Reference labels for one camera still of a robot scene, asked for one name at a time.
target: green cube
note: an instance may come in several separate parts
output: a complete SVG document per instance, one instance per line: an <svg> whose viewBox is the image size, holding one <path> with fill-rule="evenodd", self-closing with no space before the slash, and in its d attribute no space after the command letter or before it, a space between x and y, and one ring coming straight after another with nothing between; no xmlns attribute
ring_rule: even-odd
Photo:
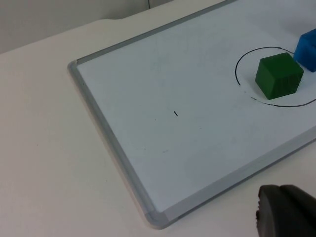
<svg viewBox="0 0 316 237"><path fill-rule="evenodd" d="M293 94L301 82L304 70L289 53L262 58L256 76L256 83L272 100Z"/></svg>

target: whiteboard frame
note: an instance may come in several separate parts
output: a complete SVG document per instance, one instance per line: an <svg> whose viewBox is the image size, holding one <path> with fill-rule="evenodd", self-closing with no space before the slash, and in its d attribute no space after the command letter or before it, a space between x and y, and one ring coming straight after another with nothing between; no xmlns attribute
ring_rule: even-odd
<svg viewBox="0 0 316 237"><path fill-rule="evenodd" d="M100 57L104 54L132 44L136 41L142 40L154 34L157 34L161 31L169 29L173 26L181 24L185 21L208 13L212 10L220 8L224 5L232 3L236 0L225 0L224 2L218 3L214 6L208 7L204 10L199 12L193 13L189 16L161 26L159 28L153 29L149 32L141 34L139 36L133 37L126 41L120 42L115 44L111 47L105 48L78 60L71 62L68 65L68 70L71 73L74 81L76 82L78 88L80 89L87 106L89 107L91 113L96 118L96 121L106 138L107 143L109 144L116 161L119 164L120 169L122 170L131 190L136 198L137 202L139 203L142 212L145 215L146 220L149 224L155 229L164 229L167 226L171 225L175 221L179 220L183 216L189 214L193 210L201 207L202 205L208 203L213 198L216 198L223 192L233 188L234 186L238 185L239 183L245 181L246 179L252 177L253 175L257 174L261 170L270 167L274 163L280 161L281 159L291 155L292 153L298 151L299 149L305 147L309 143L313 142L316 139L316 126L312 129L308 130L307 132L295 137L294 139L290 140L287 143L279 146L278 148L268 152L267 154L263 155L262 157L257 158L253 162L248 163L247 165L243 166L242 168L234 171L233 173L225 176L224 178L216 181L215 183L207 186L203 190L191 195L190 197L180 201L179 203L175 204L174 206L168 208L164 212L158 212L149 195L147 194L145 188L143 187L141 181L139 180L135 170L133 169L128 157L124 153L121 145L119 144L117 138L115 137L112 129L110 128L104 114L101 112L98 104L96 103L92 93L90 92L89 88L86 86L84 79L82 78L80 72L78 71L78 65L83 64L87 61Z"/></svg>

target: table surface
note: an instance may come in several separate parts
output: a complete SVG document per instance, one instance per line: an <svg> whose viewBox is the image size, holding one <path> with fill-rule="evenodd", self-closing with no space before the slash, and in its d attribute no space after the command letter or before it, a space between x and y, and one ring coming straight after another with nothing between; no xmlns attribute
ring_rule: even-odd
<svg viewBox="0 0 316 237"><path fill-rule="evenodd" d="M261 185L316 196L312 143L164 230L141 219L67 64L215 2L175 0L0 55L1 236L253 237Z"/></svg>

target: black object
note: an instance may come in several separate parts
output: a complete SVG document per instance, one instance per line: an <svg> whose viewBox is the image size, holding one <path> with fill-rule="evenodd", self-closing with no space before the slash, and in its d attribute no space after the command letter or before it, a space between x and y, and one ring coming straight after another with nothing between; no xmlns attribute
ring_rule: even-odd
<svg viewBox="0 0 316 237"><path fill-rule="evenodd" d="M264 185L259 191L260 237L316 237L316 199L294 185Z"/></svg>

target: black mark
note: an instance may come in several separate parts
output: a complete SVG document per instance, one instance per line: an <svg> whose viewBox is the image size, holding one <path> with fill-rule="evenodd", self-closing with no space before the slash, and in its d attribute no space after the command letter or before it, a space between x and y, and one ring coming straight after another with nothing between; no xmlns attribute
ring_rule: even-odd
<svg viewBox="0 0 316 237"><path fill-rule="evenodd" d="M238 76L237 76L237 68L238 68L239 63L241 62L241 60L242 60L246 55L248 55L249 53L252 53L252 52L254 52L254 51L261 50L261 49L266 49L266 48L277 48L277 49L284 50L284 51L286 51L286 52L288 52L288 53L294 54L293 52L291 52L291 51L289 51L289 50L287 50L287 49L285 49L285 48L273 47L273 46L257 48L257 49L254 49L254 50L252 50L252 51L249 51L249 52L245 53L245 54L238 60L238 62L237 62L237 64L236 64L236 67L235 67L235 78L236 78L236 81L237 81L237 83L238 83L239 86L240 86L241 84L240 84L239 79L238 79ZM262 104L265 104L265 105L270 105L270 106L275 106L275 107L281 107L281 108L296 108L296 107L302 107L302 106L309 105L309 104L311 104L312 102L315 102L315 101L316 101L316 99L314 99L314 100L312 100L312 101L310 101L310 102L307 102L307 103L301 104L301 105L276 105L276 104L270 104L270 103L265 103L265 102L259 101L259 100L257 100L256 98L253 98L253 97L250 97L250 98L253 99L253 100L255 100L255 101L258 101L258 102L260 102L260 103L262 103Z"/></svg>

